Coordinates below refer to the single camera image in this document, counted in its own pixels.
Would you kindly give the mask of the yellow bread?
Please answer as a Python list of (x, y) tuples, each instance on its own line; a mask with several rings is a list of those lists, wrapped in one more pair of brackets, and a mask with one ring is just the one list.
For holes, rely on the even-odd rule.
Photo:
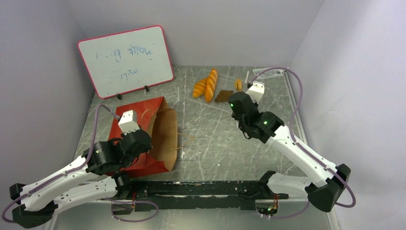
[(237, 79), (234, 83), (234, 87), (236, 89), (237, 92), (241, 92), (243, 90), (243, 83), (242, 80)]

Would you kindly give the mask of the round brown bread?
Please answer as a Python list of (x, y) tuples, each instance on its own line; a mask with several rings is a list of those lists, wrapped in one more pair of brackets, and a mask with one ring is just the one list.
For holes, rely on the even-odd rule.
[(216, 96), (214, 101), (216, 103), (223, 103), (223, 102), (228, 102), (229, 97), (234, 93), (234, 91), (231, 90), (221, 90), (219, 94)]

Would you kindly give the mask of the red paper bag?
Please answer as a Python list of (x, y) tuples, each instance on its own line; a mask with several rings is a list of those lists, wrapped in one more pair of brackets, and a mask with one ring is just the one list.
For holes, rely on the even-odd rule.
[(118, 106), (115, 113), (132, 110), (136, 122), (152, 140), (152, 150), (142, 153), (139, 160), (125, 169), (130, 178), (167, 173), (173, 170), (178, 157), (178, 124), (176, 111), (164, 96)]

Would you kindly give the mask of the long orange baguette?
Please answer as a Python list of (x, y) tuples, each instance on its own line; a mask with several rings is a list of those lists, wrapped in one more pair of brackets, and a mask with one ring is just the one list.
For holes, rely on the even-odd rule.
[(214, 91), (216, 84), (218, 82), (218, 71), (217, 69), (212, 69), (209, 76), (207, 77), (204, 98), (207, 103), (209, 103), (214, 97)]

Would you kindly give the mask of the small striped orange croissant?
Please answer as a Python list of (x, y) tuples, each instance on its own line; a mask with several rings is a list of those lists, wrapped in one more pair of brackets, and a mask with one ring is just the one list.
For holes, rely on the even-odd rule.
[(207, 83), (207, 78), (204, 78), (194, 84), (193, 91), (192, 91), (193, 98), (198, 98), (205, 94), (206, 83)]

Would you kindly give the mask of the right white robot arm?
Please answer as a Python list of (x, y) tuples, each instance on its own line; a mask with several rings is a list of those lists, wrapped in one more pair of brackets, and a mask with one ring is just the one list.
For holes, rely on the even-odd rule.
[(317, 209), (330, 212), (345, 190), (351, 169), (317, 154), (291, 134), (289, 127), (274, 113), (259, 112), (247, 93), (232, 94), (228, 103), (232, 117), (238, 121), (238, 127), (247, 139), (258, 139), (278, 149), (306, 174), (297, 177), (275, 172), (259, 184), (259, 194), (263, 198), (271, 198), (274, 194), (306, 197)]

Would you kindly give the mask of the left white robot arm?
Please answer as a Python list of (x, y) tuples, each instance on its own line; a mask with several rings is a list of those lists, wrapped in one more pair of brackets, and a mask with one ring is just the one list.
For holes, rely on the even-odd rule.
[(29, 229), (90, 201), (127, 199), (133, 186), (124, 169), (151, 149), (151, 137), (141, 129), (108, 141), (92, 141), (82, 155), (52, 175), (32, 184), (12, 185), (10, 197), (17, 206), (11, 220), (5, 213), (1, 217)]

